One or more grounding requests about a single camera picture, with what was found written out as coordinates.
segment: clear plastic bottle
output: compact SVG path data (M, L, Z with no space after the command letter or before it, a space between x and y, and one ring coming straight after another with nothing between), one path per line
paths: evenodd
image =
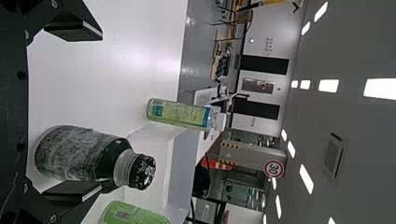
M148 102L147 115L152 121L205 132L216 128L219 122L222 123L218 121L219 111L215 111L213 107L185 105L160 99L151 99Z
M102 193L122 186L146 189L155 175L154 158L135 153L128 140L75 126L48 130L38 144L35 166L58 180L96 181Z

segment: floor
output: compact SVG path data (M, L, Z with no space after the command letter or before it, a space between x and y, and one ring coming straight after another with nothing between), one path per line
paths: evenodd
M214 0L189 1L177 95L179 102L191 104L193 91L217 86L217 83L210 79L210 71L216 34L222 32L225 35L226 27L211 24L220 19L221 9L217 8ZM239 25L237 36L240 36L243 30L244 26ZM243 40L234 41L229 76L223 79L223 84L230 88L230 91L235 90L237 69L234 69L234 61L235 56L241 52L242 43Z

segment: ceiling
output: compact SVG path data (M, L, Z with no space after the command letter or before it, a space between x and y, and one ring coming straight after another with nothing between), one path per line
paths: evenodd
M363 96L368 78L396 77L396 1L310 0L294 80L311 80L310 90L292 89L284 130L296 149L285 176L268 201L268 223L391 223L396 202L396 101ZM339 79L337 93L318 91L320 79ZM348 141L339 178L322 172L330 133ZM281 147L287 149L282 141ZM314 182L312 195L300 178L303 164ZM282 217L277 218L279 195Z

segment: ceiling light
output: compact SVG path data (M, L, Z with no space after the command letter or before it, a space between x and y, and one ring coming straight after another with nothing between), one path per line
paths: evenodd
M277 218L280 219L282 217L282 208L280 206L279 195L276 196L276 211L277 211Z
M319 82L319 91L337 92L339 83L338 79L322 79Z
M330 217L330 219L329 219L329 224L335 224L335 221L334 221L334 219L332 219L332 217Z
M265 200L266 200L265 194L263 194L263 195L262 195L262 209L265 208Z
M291 82L291 87L292 88L297 88L298 87L298 80L293 80L292 82Z
M301 81L301 85L300 85L300 89L309 90L310 86L311 86L311 81L310 80L302 80Z
M282 130L282 134L281 135L282 135L283 141L286 142L286 140L288 140L288 134L286 133L286 131Z
M289 150L291 157L294 158L294 156L296 155L296 149L294 148L294 145L291 141L289 141L289 143L288 143L288 150Z
M323 16L323 14L327 11L327 5L329 5L328 2L323 4L323 6L318 10L318 12L315 14L314 22L317 22L320 19L320 17Z
M274 190L276 189L276 179L275 178L273 178L273 187L274 187Z
M364 96L396 100L396 78L367 79Z
M306 32L309 31L309 28L311 28L311 22L309 21L303 28L303 30L301 31L301 35L305 35Z
M309 194L312 194L312 191L314 191L314 182L311 179L311 176L309 176L308 172L306 171L305 167L301 165L300 168L300 176L304 181L305 187L308 190Z

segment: screw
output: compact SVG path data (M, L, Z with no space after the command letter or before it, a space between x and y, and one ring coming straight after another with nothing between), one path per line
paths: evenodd
M58 6L59 6L59 4L58 4L58 2L57 2L56 0L52 0L52 1L50 2L50 4L51 4L54 8L58 8Z
M56 215L52 215L52 217L50 217L50 223L51 224L55 223L57 219L58 217Z
M29 189L29 186L27 186L27 184L24 184L23 185L23 193L26 193L28 189Z
M19 72L17 73L17 77L18 77L20 80L25 80L25 79L27 78L27 74L26 74L25 72L23 72L23 71L19 71Z
M30 34L27 30L25 30L25 39L28 40L30 37Z

